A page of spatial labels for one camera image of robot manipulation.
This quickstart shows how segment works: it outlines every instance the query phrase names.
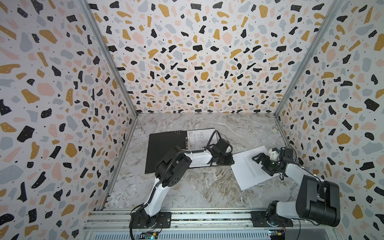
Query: document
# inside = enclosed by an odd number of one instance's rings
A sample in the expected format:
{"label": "document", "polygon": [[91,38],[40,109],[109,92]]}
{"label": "document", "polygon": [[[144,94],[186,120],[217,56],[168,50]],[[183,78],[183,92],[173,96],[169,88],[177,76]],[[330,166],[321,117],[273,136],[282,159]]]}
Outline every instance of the document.
{"label": "document", "polygon": [[273,177],[269,176],[268,173],[262,169],[261,164],[257,164],[252,160],[252,157],[262,152],[269,156],[265,146],[233,155],[235,163],[231,165],[231,168],[241,190],[245,190],[279,175],[276,173]]}
{"label": "document", "polygon": [[[214,131],[215,131],[214,128],[187,131],[188,150],[192,151],[192,150],[203,149],[207,145],[209,138],[211,137]],[[217,136],[215,134],[210,144],[216,144],[216,143],[217,143]]]}

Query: side wall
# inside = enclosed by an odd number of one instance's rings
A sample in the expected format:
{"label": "side wall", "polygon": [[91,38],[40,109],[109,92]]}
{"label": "side wall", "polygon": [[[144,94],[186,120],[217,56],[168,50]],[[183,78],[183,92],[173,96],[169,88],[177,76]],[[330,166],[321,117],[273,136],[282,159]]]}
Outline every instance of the side wall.
{"label": "side wall", "polygon": [[340,186],[345,239],[383,239],[384,1],[345,1],[278,119],[300,161]]}
{"label": "side wall", "polygon": [[0,7],[0,238],[77,239],[130,113],[76,1]]}
{"label": "side wall", "polygon": [[138,112],[270,113],[332,1],[89,3]]}

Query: robotic arm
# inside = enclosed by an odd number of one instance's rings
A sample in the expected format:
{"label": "robotic arm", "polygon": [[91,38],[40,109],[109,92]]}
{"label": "robotic arm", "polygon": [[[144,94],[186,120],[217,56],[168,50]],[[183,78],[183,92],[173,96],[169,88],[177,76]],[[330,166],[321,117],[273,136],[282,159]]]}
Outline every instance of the robotic arm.
{"label": "robotic arm", "polygon": [[[210,144],[215,133],[219,141]],[[188,151],[179,146],[173,147],[156,165],[155,181],[148,199],[141,204],[138,210],[131,215],[129,229],[132,234],[132,225],[135,221],[138,226],[149,228],[158,220],[160,208],[170,187],[177,184],[186,170],[190,167],[205,167],[215,165],[232,165],[232,146],[227,140],[221,138],[218,131],[214,131],[207,146],[202,150]]]}
{"label": "robotic arm", "polygon": [[276,226],[289,219],[308,219],[336,227],[340,222],[339,186],[314,176],[294,163],[293,149],[282,147],[280,150],[270,149],[269,152],[271,157],[261,153],[252,159],[258,164],[261,162],[262,169],[270,176],[279,172],[291,177],[300,185],[300,191],[296,201],[270,203],[265,215],[267,222]]}

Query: black folder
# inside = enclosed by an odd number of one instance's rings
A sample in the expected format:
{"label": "black folder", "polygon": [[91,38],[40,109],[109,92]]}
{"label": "black folder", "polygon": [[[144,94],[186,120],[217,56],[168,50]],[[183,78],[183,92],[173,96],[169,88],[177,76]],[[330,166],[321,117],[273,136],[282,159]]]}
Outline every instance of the black folder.
{"label": "black folder", "polygon": [[155,172],[156,164],[174,146],[179,146],[181,149],[187,149],[187,131],[150,134],[145,173]]}

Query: marble tabletop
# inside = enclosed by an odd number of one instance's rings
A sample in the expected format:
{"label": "marble tabletop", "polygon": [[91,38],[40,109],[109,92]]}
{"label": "marble tabletop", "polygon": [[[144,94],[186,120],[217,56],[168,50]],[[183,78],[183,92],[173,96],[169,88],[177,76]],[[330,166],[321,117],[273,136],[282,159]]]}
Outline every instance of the marble tabletop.
{"label": "marble tabletop", "polygon": [[[154,173],[144,174],[151,133],[217,129],[233,146],[233,153],[256,147],[283,147],[284,142],[272,114],[139,114],[130,145],[105,208],[131,209],[147,200]],[[265,208],[273,200],[295,200],[298,185],[291,179],[274,177],[240,190],[230,166],[188,169],[164,199],[163,208]]]}

